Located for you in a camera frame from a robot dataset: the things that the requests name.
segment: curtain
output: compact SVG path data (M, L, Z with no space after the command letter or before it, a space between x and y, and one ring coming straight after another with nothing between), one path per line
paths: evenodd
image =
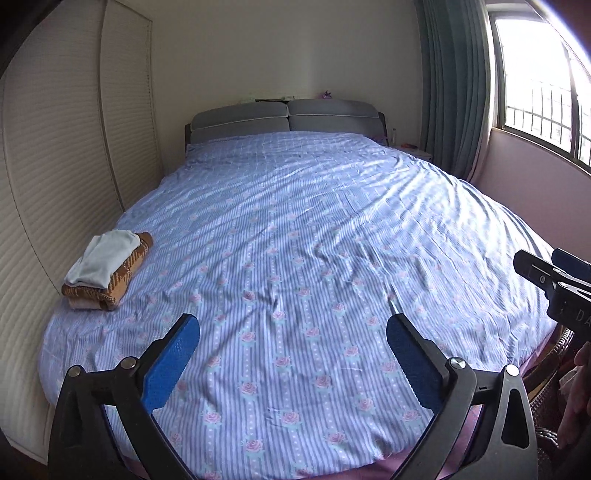
M464 180L488 146L492 33L484 0L415 0L423 55L421 148Z

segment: gray upholstered headboard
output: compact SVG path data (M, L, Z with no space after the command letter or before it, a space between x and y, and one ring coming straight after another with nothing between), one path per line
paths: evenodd
M301 99L255 102L201 112L185 125L185 144L269 132L348 132L387 144L384 115L364 102Z

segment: folded towel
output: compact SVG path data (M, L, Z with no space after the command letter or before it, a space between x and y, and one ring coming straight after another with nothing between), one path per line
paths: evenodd
M61 293L68 298L71 308L115 310L119 306L131 278L137 272L154 244L152 236L148 232L138 233L138 237L140 240L139 247L131 252L131 255L111 275L108 288L62 285Z
M112 230L94 236L64 282L70 287L108 288L111 275L139 243L139 237L129 230Z

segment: white towel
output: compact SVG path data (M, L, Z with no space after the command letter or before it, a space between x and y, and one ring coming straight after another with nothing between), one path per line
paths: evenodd
M129 230L111 230L95 236L64 281L70 287L108 288L111 275L140 243L139 237Z

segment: bed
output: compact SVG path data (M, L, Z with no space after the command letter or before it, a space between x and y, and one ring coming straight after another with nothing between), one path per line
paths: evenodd
M188 312L202 339L154 417L196 475L304 478L374 464L374 478L387 478L385 459L408 451L433 415L386 344L393 304L473 368L531 358L556 324L512 257L549 259L551 247L470 184L371 140L384 132L373 107L319 102L193 119L185 164L118 222L154 238L119 309L63 300L54 312L39 360L50 403L69 366L140 356Z

